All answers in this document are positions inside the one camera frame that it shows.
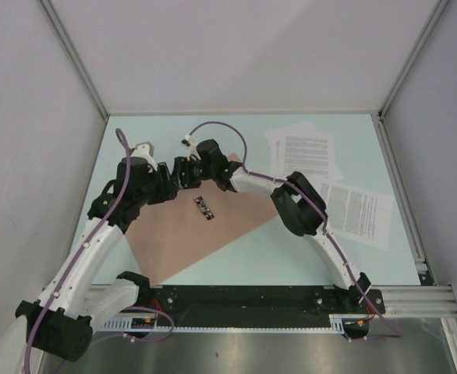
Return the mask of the printed paper sheet top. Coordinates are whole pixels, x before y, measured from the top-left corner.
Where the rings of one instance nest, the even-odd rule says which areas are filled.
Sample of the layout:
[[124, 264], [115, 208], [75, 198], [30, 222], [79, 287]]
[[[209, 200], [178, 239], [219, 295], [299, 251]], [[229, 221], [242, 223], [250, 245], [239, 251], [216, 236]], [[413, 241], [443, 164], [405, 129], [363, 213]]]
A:
[[284, 175], [299, 171], [307, 176], [331, 176], [334, 152], [329, 135], [293, 134], [283, 136], [278, 144], [278, 170]]

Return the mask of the printed paper sheet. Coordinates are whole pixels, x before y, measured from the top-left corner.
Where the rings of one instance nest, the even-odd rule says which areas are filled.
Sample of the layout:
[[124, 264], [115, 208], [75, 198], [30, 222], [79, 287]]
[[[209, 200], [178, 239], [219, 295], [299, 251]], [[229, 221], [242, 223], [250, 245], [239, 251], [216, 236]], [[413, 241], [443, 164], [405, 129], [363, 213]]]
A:
[[394, 205], [391, 196], [328, 180], [318, 185], [333, 232], [364, 245], [388, 249]]
[[284, 175], [299, 171], [307, 176], [331, 176], [334, 152], [329, 135], [293, 134], [283, 136], [278, 144], [278, 170]]

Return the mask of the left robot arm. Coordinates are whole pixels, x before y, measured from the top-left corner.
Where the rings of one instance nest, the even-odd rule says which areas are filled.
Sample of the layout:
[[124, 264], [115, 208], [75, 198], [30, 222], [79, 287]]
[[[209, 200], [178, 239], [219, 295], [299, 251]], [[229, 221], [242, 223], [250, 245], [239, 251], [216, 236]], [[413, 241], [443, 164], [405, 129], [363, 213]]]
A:
[[124, 271], [98, 295], [88, 291], [110, 251], [146, 205], [174, 199], [178, 187], [165, 162], [153, 167], [146, 158], [123, 158], [115, 179], [93, 201], [78, 249], [34, 302], [23, 301], [16, 316], [27, 319], [29, 348], [66, 361], [83, 356], [97, 329], [124, 309], [140, 312], [154, 298], [150, 281]]

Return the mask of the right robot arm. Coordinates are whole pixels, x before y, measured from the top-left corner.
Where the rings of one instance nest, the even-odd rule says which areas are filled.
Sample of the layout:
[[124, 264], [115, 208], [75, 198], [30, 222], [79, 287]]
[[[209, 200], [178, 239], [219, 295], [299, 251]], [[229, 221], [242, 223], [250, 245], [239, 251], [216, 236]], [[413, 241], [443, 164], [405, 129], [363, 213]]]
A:
[[245, 164], [229, 161], [213, 139], [195, 143], [186, 136], [185, 157], [175, 159], [174, 174], [182, 189], [196, 189], [213, 181], [222, 191], [250, 193], [269, 198], [284, 226], [307, 240], [329, 269], [338, 302], [347, 312], [358, 312], [367, 303], [371, 282], [358, 270], [329, 231], [326, 203], [308, 179], [294, 171], [285, 179], [249, 171]]

